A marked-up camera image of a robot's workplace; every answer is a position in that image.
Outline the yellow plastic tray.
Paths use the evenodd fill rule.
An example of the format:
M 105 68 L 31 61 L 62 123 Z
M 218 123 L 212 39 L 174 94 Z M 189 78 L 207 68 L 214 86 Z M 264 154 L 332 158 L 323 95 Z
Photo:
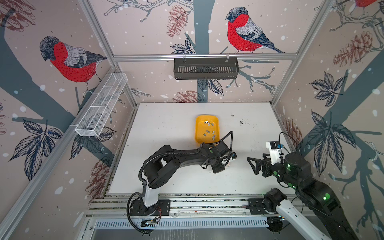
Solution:
M 211 126 L 209 124 L 205 124 L 205 121 L 212 122 L 214 125 Z M 213 141 L 212 137 L 213 135 L 216 135 L 215 140 Z M 195 141 L 198 144 L 209 144 L 209 143 L 215 143 L 220 140 L 220 127 L 219 127 L 219 119 L 216 116 L 213 115 L 200 115 L 196 118 L 196 130 L 195 130 Z

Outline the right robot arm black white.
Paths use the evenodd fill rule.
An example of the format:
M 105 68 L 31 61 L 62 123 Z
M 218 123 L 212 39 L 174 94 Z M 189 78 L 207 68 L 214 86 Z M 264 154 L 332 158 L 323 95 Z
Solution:
M 248 157 L 247 161 L 255 175 L 275 177 L 278 183 L 284 183 L 293 189 L 304 206 L 320 219 L 328 233 L 324 234 L 319 230 L 277 188 L 268 191 L 262 199 L 250 199 L 248 209 L 251 214 L 278 214 L 307 240 L 358 239 L 334 191 L 313 177 L 310 163 L 301 155 L 288 154 L 282 163 L 275 164 L 268 154 L 264 154 L 262 159 Z

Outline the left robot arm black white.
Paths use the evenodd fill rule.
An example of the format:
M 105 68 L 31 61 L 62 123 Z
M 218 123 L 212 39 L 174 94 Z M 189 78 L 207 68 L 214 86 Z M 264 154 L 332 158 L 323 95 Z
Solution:
M 160 188 L 165 185 L 179 168 L 199 165 L 202 169 L 211 166 L 215 174 L 225 170 L 231 160 L 237 158 L 232 147 L 224 141 L 201 144 L 193 150 L 176 150 L 164 145 L 146 161 L 139 170 L 138 177 L 143 191 L 135 193 L 138 198 L 129 200 L 127 214 L 130 216 L 168 216 L 170 201 L 159 200 Z

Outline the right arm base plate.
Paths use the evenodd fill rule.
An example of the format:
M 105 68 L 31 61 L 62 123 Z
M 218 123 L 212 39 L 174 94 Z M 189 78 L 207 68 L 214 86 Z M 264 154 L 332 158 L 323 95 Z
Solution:
M 250 210 L 251 215 L 268 215 L 264 205 L 264 199 L 248 199 L 247 209 Z

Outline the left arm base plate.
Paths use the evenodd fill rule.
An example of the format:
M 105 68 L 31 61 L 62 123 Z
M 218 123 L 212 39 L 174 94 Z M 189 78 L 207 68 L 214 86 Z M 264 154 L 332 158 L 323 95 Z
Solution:
M 158 202 L 151 206 L 146 207 L 144 201 L 140 198 L 130 202 L 127 206 L 127 213 L 130 216 L 168 216 L 170 214 L 171 201 L 170 200 L 158 200 Z

